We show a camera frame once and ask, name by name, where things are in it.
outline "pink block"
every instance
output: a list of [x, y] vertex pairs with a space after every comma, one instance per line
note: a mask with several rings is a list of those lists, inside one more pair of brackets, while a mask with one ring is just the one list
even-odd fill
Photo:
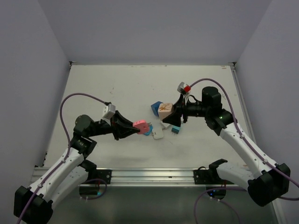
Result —
[[148, 123], [145, 120], [139, 120], [133, 123], [133, 127], [138, 128], [140, 132], [137, 134], [144, 134], [150, 130]]

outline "blue block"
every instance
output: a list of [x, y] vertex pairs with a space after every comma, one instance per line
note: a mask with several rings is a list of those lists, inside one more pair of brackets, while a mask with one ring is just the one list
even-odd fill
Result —
[[175, 134], [178, 134], [180, 129], [181, 129], [180, 127], [172, 126], [171, 131], [172, 131], [173, 133], [175, 133]]
[[149, 131], [144, 133], [144, 135], [149, 136], [151, 134], [151, 131], [153, 130], [153, 126], [149, 126]]
[[157, 117], [159, 117], [158, 109], [159, 109], [160, 104], [162, 104], [162, 102], [158, 101], [158, 102], [155, 102], [153, 105], [150, 106], [153, 113], [154, 113], [154, 115], [156, 115]]

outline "gray wall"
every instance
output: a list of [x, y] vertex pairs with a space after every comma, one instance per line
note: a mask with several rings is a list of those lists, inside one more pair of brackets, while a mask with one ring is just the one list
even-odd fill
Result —
[[[237, 74], [258, 145], [299, 181], [299, 1], [273, 0], [238, 60]], [[291, 197], [299, 190], [291, 184]], [[299, 202], [282, 202], [298, 223]]]
[[27, 186], [50, 140], [68, 60], [36, 0], [0, 7], [0, 223], [14, 223], [14, 192]]
[[39, 0], [69, 59], [83, 64], [227, 64], [271, 0]]

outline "white table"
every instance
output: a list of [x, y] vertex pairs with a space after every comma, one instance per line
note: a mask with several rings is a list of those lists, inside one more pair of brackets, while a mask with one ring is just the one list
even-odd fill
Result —
[[[150, 105], [157, 101], [175, 103], [179, 97], [177, 86], [180, 82], [191, 84], [204, 77], [223, 85], [239, 123], [248, 133], [229, 66], [74, 65], [64, 97], [75, 92], [88, 93], [111, 101], [132, 122], [145, 119], [158, 126], [159, 121]], [[205, 86], [215, 85], [207, 81], [199, 83], [192, 88], [192, 94], [201, 100], [201, 90]], [[224, 95], [222, 103], [229, 110]], [[79, 115], [87, 114], [95, 121], [100, 120], [103, 106], [83, 96], [70, 98], [64, 105], [63, 117], [71, 137]], [[98, 144], [88, 159], [102, 168], [198, 168], [221, 158], [241, 167], [244, 165], [232, 147], [206, 126], [204, 118], [190, 117], [179, 134], [173, 134], [168, 129], [160, 140], [137, 134], [119, 141], [115, 141], [112, 134], [93, 139]], [[66, 136], [57, 117], [45, 166], [50, 167], [66, 147]]]

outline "robotic arm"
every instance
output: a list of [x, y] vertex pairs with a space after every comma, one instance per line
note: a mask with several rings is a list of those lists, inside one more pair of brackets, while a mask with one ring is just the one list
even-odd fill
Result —
[[119, 140], [141, 131], [116, 111], [112, 104], [104, 108], [102, 120], [95, 122], [89, 116], [81, 115], [75, 124], [68, 157], [66, 149], [39, 180], [28, 188], [19, 187], [15, 193], [14, 215], [20, 217], [28, 204], [22, 217], [28, 224], [48, 223], [54, 208], [68, 193], [86, 180], [98, 178], [97, 166], [86, 159], [97, 144], [90, 137], [112, 133], [114, 139]]
[[[248, 165], [251, 172], [238, 168], [227, 160], [221, 159], [209, 165], [209, 170], [198, 170], [202, 179], [228, 180], [248, 191], [254, 202], [265, 206], [276, 198], [282, 196], [289, 189], [289, 181], [282, 175], [271, 169], [265, 162], [268, 162], [278, 170], [290, 176], [290, 169], [284, 163], [278, 165], [273, 159], [267, 156], [242, 130], [237, 123], [242, 135], [240, 136], [233, 119], [233, 115], [222, 108], [221, 94], [215, 87], [205, 87], [202, 90], [202, 101], [195, 103], [189, 101], [190, 88], [181, 83], [178, 87], [181, 93], [180, 98], [173, 106], [173, 112], [163, 119], [164, 123], [175, 126], [181, 125], [181, 117], [184, 123], [188, 117], [204, 117], [207, 126], [218, 136], [221, 136]], [[243, 138], [263, 155], [260, 159], [245, 143]]]

